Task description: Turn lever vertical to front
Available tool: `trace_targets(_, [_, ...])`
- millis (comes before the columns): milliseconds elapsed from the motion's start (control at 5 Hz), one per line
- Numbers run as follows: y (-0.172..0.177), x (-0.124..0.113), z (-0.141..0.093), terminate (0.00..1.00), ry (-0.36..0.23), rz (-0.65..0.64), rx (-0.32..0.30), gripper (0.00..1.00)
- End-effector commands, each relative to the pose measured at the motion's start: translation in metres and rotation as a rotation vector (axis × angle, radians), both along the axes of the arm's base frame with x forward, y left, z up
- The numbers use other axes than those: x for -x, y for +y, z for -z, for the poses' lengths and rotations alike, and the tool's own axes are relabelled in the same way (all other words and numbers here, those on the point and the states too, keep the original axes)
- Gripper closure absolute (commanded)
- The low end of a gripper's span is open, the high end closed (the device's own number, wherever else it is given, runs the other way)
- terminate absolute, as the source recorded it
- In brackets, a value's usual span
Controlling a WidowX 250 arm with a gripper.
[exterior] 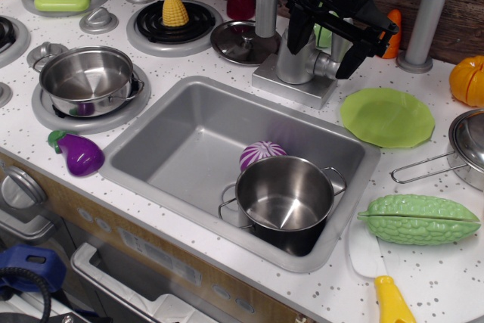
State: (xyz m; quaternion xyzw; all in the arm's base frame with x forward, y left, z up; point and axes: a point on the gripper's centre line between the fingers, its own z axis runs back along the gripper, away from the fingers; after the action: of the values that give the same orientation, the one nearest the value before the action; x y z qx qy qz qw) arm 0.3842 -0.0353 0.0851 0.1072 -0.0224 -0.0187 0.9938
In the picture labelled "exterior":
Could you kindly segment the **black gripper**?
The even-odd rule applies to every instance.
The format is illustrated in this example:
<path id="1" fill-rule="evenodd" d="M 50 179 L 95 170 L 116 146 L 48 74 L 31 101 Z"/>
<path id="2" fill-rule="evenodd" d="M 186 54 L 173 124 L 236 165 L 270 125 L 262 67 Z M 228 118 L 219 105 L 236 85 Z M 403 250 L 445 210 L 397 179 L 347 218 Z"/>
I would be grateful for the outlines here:
<path id="1" fill-rule="evenodd" d="M 384 55 L 390 38 L 399 31 L 374 0 L 288 0 L 287 8 L 291 54 L 306 46 L 316 23 L 353 44 L 340 62 L 336 79 L 348 79 L 366 57 Z"/>

